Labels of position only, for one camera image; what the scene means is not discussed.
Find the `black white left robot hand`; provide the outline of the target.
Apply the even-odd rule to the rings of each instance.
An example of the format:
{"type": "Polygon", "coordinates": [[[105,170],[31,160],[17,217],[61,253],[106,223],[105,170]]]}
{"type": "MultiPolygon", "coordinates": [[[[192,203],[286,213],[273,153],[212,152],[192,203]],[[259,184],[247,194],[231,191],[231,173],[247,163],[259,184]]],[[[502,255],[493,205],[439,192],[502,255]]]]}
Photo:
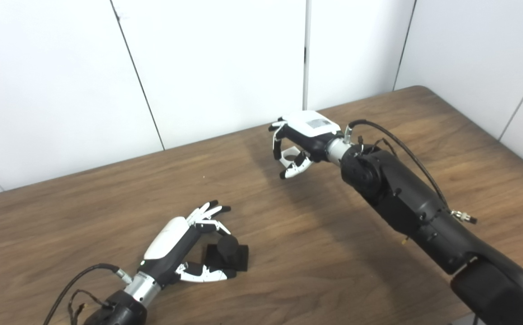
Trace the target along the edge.
{"type": "Polygon", "coordinates": [[[161,289],[178,281],[206,283],[233,279],[237,271],[184,261],[202,234],[216,231],[224,236],[231,232],[214,218],[230,211],[218,201],[206,202],[187,217],[177,216],[166,224],[152,241],[137,271],[152,279],[161,289]]]}

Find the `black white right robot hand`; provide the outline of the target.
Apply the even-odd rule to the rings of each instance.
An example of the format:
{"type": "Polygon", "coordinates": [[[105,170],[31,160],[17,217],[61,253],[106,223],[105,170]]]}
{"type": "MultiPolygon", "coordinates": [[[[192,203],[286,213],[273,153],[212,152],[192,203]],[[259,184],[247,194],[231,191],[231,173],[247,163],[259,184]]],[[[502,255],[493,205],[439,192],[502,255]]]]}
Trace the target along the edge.
{"type": "Polygon", "coordinates": [[[296,158],[279,174],[282,180],[305,172],[313,163],[329,162],[330,142],[342,138],[340,126],[317,111],[297,111],[282,116],[270,124],[268,131],[273,132],[272,152],[276,161],[283,157],[282,139],[301,147],[296,158]]]}

